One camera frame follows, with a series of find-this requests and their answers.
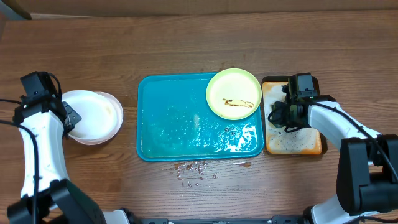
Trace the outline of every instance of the wood grain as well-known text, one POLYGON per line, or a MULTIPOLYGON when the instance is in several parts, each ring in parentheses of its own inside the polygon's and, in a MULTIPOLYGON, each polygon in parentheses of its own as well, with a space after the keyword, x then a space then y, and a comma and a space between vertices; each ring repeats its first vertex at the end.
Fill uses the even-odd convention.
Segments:
POLYGON ((15 0, 26 11, 72 16, 177 16, 398 9, 395 0, 15 0))
POLYGON ((5 15, 0 12, 0 41, 1 41, 2 31, 4 29, 4 26, 6 25, 6 20, 7 18, 5 17, 5 15))
MULTIPOLYGON (((174 162, 138 158, 137 86, 144 77, 231 67, 258 80, 312 72, 322 93, 364 125, 398 133, 398 11, 10 21, 0 43, 0 96, 18 99, 19 77, 46 70, 64 92, 105 91, 120 100, 125 120, 111 142, 64 142, 71 180, 103 210, 127 207, 138 217, 171 219, 270 217, 298 214, 331 197, 339 154, 330 144, 322 157, 208 161, 203 180, 189 171, 182 177, 192 179, 178 180, 174 162)), ((13 108, 2 104, 0 119, 11 119, 13 108)), ((4 223, 7 206, 19 199, 24 154, 18 131, 0 130, 4 223)))

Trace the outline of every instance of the water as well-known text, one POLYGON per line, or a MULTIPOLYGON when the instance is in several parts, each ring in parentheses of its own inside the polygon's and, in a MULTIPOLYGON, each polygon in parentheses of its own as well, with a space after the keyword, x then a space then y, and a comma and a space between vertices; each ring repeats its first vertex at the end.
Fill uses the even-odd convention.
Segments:
POLYGON ((146 157, 236 157, 262 149, 258 116, 229 121, 210 110, 205 96, 209 80, 210 77, 146 84, 141 129, 141 151, 146 157))

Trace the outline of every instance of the brown food residue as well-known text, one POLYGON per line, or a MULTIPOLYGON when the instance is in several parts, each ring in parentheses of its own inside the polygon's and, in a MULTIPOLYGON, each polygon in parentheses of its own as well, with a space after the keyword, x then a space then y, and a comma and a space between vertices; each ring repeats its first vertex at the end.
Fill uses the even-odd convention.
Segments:
POLYGON ((174 168, 175 168, 176 170, 178 170, 178 169, 181 169, 181 167, 184 166, 184 165, 185 165, 184 162, 179 162, 178 164, 174 164, 174 168))
POLYGON ((252 108, 254 106, 254 103, 248 102, 246 100, 227 100, 226 98, 223 98, 225 101, 225 105, 230 105, 230 106, 245 106, 248 108, 252 108))
POLYGON ((250 166, 251 166, 251 162, 237 162, 237 163, 234 163, 235 165, 239 165, 239 166, 243 166, 243 167, 246 167, 246 168, 249 168, 250 166))
POLYGON ((187 165, 187 167, 185 168, 185 170, 192 170, 193 164, 187 165))

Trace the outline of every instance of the cable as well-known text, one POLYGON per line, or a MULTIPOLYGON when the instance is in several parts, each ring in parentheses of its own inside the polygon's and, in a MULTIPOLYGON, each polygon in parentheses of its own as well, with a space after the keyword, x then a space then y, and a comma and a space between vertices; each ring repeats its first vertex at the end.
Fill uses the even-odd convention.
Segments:
POLYGON ((58 84, 58 98, 60 99, 60 101, 62 101, 62 90, 61 90, 61 84, 60 81, 58 80, 58 78, 56 78, 56 76, 52 73, 48 73, 48 75, 50 75, 58 84))
POLYGON ((387 220, 387 219, 383 219, 383 218, 376 218, 376 217, 370 217, 370 216, 358 216, 357 218, 354 218, 353 220, 351 220, 345 224, 352 224, 352 223, 356 223, 358 221, 361 221, 364 223, 365 220, 372 220, 372 221, 381 222, 381 223, 398 223, 398 218, 393 219, 393 220, 387 220))
POLYGON ((39 150, 37 147, 36 137, 31 130, 27 127, 22 126, 20 124, 14 124, 10 121, 3 121, 0 120, 0 124, 7 124, 10 126, 15 126, 17 128, 21 128, 25 130, 32 139, 33 142, 33 153, 34 153, 34 167, 35 167, 35 174, 33 176, 34 179, 34 191, 33 191, 33 204, 32 204, 32 217, 33 217, 33 224, 37 224, 38 219, 38 212, 37 212, 37 194, 39 192, 39 150))
MULTIPOLYGON (((376 147, 376 149, 380 152, 381 157, 383 158, 384 162, 387 164, 389 170, 391 171, 391 174, 395 177, 396 181, 398 181, 398 175, 396 170, 393 168, 390 160, 388 159, 386 153, 382 150, 382 148, 380 147, 380 145, 377 143, 377 141, 369 134, 367 133, 362 126, 360 126, 359 124, 357 124, 350 116, 348 116, 346 113, 339 111, 337 108, 332 108, 331 106, 327 106, 327 105, 323 105, 321 103, 316 103, 316 102, 300 102, 300 103, 296 103, 296 105, 315 105, 315 106, 320 106, 322 108, 326 108, 329 110, 332 110, 333 112, 336 112, 340 115, 342 115, 342 117, 344 117, 348 122, 350 122, 356 129, 358 129, 359 132, 361 132, 363 135, 365 135, 373 144, 374 147, 376 147)), ((268 116, 268 121, 269 122, 275 122, 275 121, 280 121, 286 113, 288 113, 290 111, 290 104, 285 104, 283 107, 280 108, 276 108, 275 110, 272 110, 268 116), (272 115, 275 113, 275 111, 277 110, 282 110, 282 116, 279 119, 275 119, 272 120, 272 115)), ((299 126, 299 124, 296 124, 297 129, 294 130, 290 130, 288 131, 288 128, 291 128, 291 126, 286 126, 285 128, 285 132, 289 133, 289 132, 294 132, 294 131, 298 131, 299 129, 303 128, 302 126, 299 126)))
POLYGON ((7 99, 0 99, 0 102, 8 102, 8 103, 21 104, 20 101, 16 101, 16 100, 7 100, 7 99))

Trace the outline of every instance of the wooden table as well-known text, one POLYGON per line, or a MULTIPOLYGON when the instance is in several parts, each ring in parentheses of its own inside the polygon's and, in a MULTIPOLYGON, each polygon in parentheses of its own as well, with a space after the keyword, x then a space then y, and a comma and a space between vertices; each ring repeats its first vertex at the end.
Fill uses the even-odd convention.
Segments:
MULTIPOLYGON (((207 161, 204 180, 174 162, 136 154, 137 86, 147 75, 246 69, 268 75, 311 72, 324 94, 366 126, 398 133, 398 11, 140 17, 7 22, 0 43, 0 96, 24 94, 19 78, 56 74, 64 92, 105 91, 124 107, 108 144, 64 142, 71 180, 103 210, 139 217, 248 218, 298 214, 335 194, 338 152, 207 161), (246 168, 234 163, 250 162, 246 168), (217 172, 217 179, 212 178, 217 172)), ((15 105, 2 103, 0 119, 15 105)), ((19 199, 24 153, 16 128, 1 127, 0 221, 19 199)), ((384 217, 396 217, 392 212, 384 217)))
POLYGON ((5 17, 5 15, 1 14, 1 12, 0 12, 0 40, 1 40, 1 36, 2 36, 2 31, 3 31, 5 25, 6 25, 6 17, 5 17))

